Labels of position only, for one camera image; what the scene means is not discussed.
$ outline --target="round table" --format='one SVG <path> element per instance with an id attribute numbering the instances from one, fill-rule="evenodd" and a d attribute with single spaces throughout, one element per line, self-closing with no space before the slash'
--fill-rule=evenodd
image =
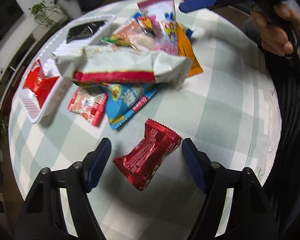
<path id="1" fill-rule="evenodd" d="M 116 14 L 124 23 L 136 11 L 137 1 L 126 0 L 98 8 L 82 17 Z M 178 10 L 177 21 L 194 30 L 192 45 L 204 73 L 188 78 L 177 91 L 165 86 L 120 130 L 112 130 L 105 117 L 93 127 L 69 112 L 73 84 L 55 114 L 33 125 L 13 99 L 9 122 L 10 155 L 14 175 L 25 198 L 43 167 L 65 169 L 81 161 L 103 137 L 112 153 L 98 186 L 88 194 L 106 238 L 186 239 L 204 200 L 195 187 L 181 147 L 167 155 L 148 187 L 139 192 L 113 164 L 143 138 L 148 118 L 191 138 L 212 161 L 230 169 L 250 166 L 261 184 L 271 170 L 277 150 L 281 118 L 275 89 L 256 44 L 216 13 L 203 9 L 189 14 Z M 75 234 L 66 192 L 61 191 L 69 232 Z M 218 233 L 225 230 L 230 212 L 228 190 Z"/>

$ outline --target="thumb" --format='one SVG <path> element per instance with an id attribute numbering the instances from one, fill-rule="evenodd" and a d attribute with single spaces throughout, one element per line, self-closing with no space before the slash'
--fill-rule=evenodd
<path id="1" fill-rule="evenodd" d="M 291 22 L 297 38 L 300 41 L 300 15 L 285 4 L 276 4 L 273 8 L 280 18 Z"/>

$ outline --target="red snack package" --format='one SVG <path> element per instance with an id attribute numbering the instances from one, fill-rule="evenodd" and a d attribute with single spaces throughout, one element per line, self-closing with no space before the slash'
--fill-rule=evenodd
<path id="1" fill-rule="evenodd" d="M 58 78 L 47 78 L 42 70 L 40 60 L 37 59 L 26 78 L 23 89 L 29 88 L 35 94 L 41 109 Z"/>
<path id="2" fill-rule="evenodd" d="M 107 94 L 91 95 L 79 87 L 70 100 L 68 110 L 81 114 L 89 123 L 96 126 L 103 116 L 106 101 Z"/>
<path id="3" fill-rule="evenodd" d="M 138 190 L 148 185 L 164 156 L 176 149 L 182 138 L 170 128 L 148 119 L 144 139 L 128 154 L 113 162 Z"/>

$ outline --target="tablecloth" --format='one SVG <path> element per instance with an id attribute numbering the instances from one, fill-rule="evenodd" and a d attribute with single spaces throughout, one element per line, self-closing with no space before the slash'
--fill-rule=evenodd
<path id="1" fill-rule="evenodd" d="M 98 8 L 83 17 L 116 14 L 124 23 L 138 7 L 126 0 Z M 175 0 L 176 8 L 181 0 Z M 91 126 L 66 107 L 72 85 L 54 114 L 33 125 L 13 99 L 9 144 L 15 178 L 25 198 L 43 167 L 64 169 L 94 150 L 103 137 L 112 153 L 98 186 L 88 194 L 92 209 L 107 239 L 186 239 L 204 200 L 195 187 L 181 147 L 167 155 L 149 186 L 136 190 L 115 167 L 113 158 L 128 154 L 143 138 L 148 118 L 191 138 L 212 161 L 226 168 L 250 166 L 261 184 L 268 176 L 277 150 L 281 118 L 272 80 L 263 54 L 237 27 L 209 10 L 183 14 L 177 21 L 194 30 L 192 45 L 204 73 L 188 78 L 181 90 L 165 85 L 119 130 L 105 117 Z M 218 233 L 225 230 L 230 212 L 227 192 Z M 69 232 L 75 234 L 66 192 L 61 191 Z"/>

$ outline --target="human hand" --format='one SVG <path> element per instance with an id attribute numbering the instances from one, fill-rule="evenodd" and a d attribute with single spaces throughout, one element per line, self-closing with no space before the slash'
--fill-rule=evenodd
<path id="1" fill-rule="evenodd" d="M 300 42 L 300 16 L 298 13 L 285 4 L 277 4 L 273 8 L 279 17 L 291 22 Z M 268 24 L 266 18 L 255 10 L 251 10 L 250 15 L 254 26 L 261 33 L 261 46 L 263 49 L 278 56 L 284 56 L 293 52 L 293 46 L 288 41 L 288 36 L 282 28 Z"/>

